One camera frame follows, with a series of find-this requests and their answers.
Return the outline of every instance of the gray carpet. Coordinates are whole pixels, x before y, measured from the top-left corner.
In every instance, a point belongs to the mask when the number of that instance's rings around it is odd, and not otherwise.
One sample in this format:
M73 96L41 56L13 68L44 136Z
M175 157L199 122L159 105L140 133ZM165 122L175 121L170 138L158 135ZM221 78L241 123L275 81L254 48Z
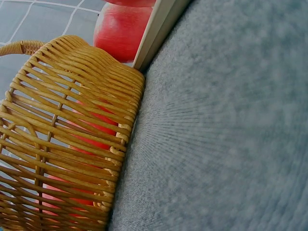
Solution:
M191 4L146 73L110 231L308 230L307 12Z

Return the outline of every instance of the red ball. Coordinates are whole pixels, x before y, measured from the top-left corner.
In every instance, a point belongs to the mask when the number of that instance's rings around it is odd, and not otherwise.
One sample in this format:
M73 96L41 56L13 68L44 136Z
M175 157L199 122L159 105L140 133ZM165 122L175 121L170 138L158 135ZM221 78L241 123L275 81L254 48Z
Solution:
M95 26L94 46L122 63L132 62L151 13L151 7L105 4Z
M151 7L155 5L156 0L105 0L106 2L132 7Z

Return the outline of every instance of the basket weave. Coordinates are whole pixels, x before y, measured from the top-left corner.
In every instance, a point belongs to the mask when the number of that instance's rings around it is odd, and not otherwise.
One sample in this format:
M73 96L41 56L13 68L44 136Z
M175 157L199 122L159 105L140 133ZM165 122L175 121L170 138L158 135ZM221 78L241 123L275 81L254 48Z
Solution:
M0 226L102 231L143 92L142 74L77 36L0 48L0 56L10 53L32 56L0 106L0 160L10 167L0 165L7 175L0 176Z

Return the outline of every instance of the tile grout line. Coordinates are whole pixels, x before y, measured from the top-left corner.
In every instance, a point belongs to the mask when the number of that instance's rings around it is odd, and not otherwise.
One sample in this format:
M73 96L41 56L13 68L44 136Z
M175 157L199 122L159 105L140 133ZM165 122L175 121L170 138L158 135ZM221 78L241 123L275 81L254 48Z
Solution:
M0 45L6 45L6 44L9 44L11 43L12 39L14 38L15 34L17 33L17 30L20 28L21 24L24 22L26 16L29 14L29 11L32 7L32 5L34 3L42 3L42 4L47 4L47 5L55 5L55 6L62 6L62 7L68 7L68 8L73 8L74 9L74 13L77 11L77 10L83 10L83 11L88 11L88 12L92 12L92 13L100 13L100 11L96 11L96 10L91 10L91 9L87 9L87 8L83 8L83 7L80 7L80 5L84 2L84 0L82 1L82 3L77 6L71 6L71 5L66 5L66 4L61 4L61 3L55 3L55 2L46 2L46 1L37 1L37 0L2 0L2 2L0 3L0 8L1 6L3 5L3 3L5 1L15 1L15 2L30 2L30 6L28 8L28 11L26 13L26 15L24 16L24 18L22 19L21 23L18 25L17 29L14 31L13 35L11 36L10 40L8 42L0 42Z
M21 27L21 25L24 23L25 19L27 18L30 10L31 10L31 7L33 6L33 4L36 2L36 0L34 0L28 7L28 10L26 12L26 14L24 15L23 19L21 20L21 22L19 23L18 27L16 28L16 30L14 31L14 33L12 34L10 40L7 42L7 43L11 43L12 39L14 38L14 36L16 35L17 31L19 30L19 28Z
M1 3L0 3L0 8L1 8L1 6L4 4L4 1L2 1Z
M62 35L65 35L65 34L67 33L67 30L68 30L69 26L71 25L71 22L72 22L72 20L73 20L73 17L74 17L75 12L79 9L80 5L81 5L84 1L85 1L85 0L81 0L80 3L77 5L77 7L76 7L76 8L73 10L73 12L71 13L71 16L70 16L70 18L69 18L69 20L68 20L68 23L67 23L66 28L64 29Z
M15 1L15 2L34 2L34 0L3 0L3 2L5 1ZM35 1L36 3L42 3L42 4L47 4L47 5L55 5L55 6L63 6L63 7L68 7L68 8L77 8L77 6L72 6L72 5L66 5L66 4L62 4L62 3L56 3L56 2L48 2L48 1ZM83 7L78 7L80 10L83 11L89 11L92 13L100 13L101 11L96 11L96 10L92 10L92 9L88 9L88 8L83 8Z

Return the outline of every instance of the basket handle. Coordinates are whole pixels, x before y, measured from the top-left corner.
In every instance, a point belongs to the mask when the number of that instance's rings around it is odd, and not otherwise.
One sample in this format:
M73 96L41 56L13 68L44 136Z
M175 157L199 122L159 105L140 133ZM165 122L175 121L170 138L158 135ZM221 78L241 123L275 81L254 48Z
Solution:
M7 54L34 54L45 43L36 40L22 40L0 47L0 56Z

